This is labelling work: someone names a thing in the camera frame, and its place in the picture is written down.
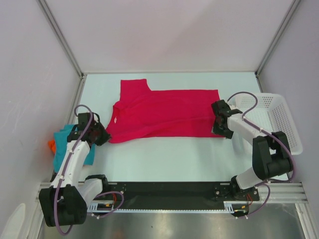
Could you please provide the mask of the white plastic basket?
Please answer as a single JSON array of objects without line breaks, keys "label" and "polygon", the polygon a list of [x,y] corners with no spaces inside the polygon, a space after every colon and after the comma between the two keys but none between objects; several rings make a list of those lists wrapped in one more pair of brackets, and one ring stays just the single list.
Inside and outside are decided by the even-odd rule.
[{"label": "white plastic basket", "polygon": [[292,155],[300,155],[303,151],[301,139],[285,98],[278,94],[256,93],[238,94],[228,99],[240,111],[246,112],[245,117],[251,123],[271,133],[282,131],[288,139]]}]

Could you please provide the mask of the orange folded t shirt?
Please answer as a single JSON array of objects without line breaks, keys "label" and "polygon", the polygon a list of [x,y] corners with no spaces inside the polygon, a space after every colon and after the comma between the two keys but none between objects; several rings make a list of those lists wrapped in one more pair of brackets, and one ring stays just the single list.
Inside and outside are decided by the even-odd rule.
[{"label": "orange folded t shirt", "polygon": [[55,154],[56,153],[56,143],[55,140],[50,140],[48,143],[49,148]]}]

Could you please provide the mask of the red t shirt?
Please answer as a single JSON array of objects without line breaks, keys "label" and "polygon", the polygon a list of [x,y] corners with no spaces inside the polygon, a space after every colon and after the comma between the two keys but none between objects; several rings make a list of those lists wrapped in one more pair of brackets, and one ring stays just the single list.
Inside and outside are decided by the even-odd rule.
[{"label": "red t shirt", "polygon": [[149,137],[216,137],[218,90],[151,90],[146,79],[121,80],[106,132],[110,143]]}]

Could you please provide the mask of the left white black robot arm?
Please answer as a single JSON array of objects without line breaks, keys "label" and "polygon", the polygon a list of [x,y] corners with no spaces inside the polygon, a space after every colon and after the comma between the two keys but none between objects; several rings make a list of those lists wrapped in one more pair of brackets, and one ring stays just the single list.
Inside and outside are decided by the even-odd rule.
[{"label": "left white black robot arm", "polygon": [[62,165],[48,188],[39,192],[44,220],[49,227],[83,224],[87,209],[94,198],[109,196],[110,186],[105,175],[91,175],[79,186],[80,171],[93,145],[101,146],[110,135],[96,113],[79,113],[78,123],[67,136]]}]

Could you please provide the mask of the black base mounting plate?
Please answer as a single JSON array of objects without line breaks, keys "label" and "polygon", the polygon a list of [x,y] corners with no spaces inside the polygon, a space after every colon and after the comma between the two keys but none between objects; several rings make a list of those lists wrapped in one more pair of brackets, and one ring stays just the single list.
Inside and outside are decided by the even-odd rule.
[{"label": "black base mounting plate", "polygon": [[123,193],[124,202],[226,202],[239,204],[259,202],[260,196],[255,188],[233,197],[230,194],[230,182],[109,182],[102,192]]}]

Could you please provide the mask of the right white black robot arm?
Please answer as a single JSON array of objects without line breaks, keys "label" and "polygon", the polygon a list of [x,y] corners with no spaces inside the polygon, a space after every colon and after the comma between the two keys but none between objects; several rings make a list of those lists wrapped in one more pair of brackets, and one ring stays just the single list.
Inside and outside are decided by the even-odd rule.
[{"label": "right white black robot arm", "polygon": [[215,115],[212,132],[231,139],[239,134],[252,146],[252,166],[231,178],[230,195],[241,200],[261,183],[294,171],[294,160],[286,134],[282,131],[269,133],[248,121],[244,112],[231,108],[224,100],[214,102]]}]

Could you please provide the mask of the teal folded t shirt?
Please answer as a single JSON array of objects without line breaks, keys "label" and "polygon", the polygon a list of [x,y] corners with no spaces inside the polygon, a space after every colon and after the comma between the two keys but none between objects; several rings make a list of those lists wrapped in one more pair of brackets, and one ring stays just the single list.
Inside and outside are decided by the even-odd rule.
[{"label": "teal folded t shirt", "polygon": [[[53,134],[55,143],[53,168],[55,173],[59,171],[62,165],[67,149],[67,136],[70,134],[74,126],[74,124],[66,124],[63,129]],[[95,158],[95,147],[95,144],[91,146],[90,152],[84,161],[84,165],[93,165]]]}]

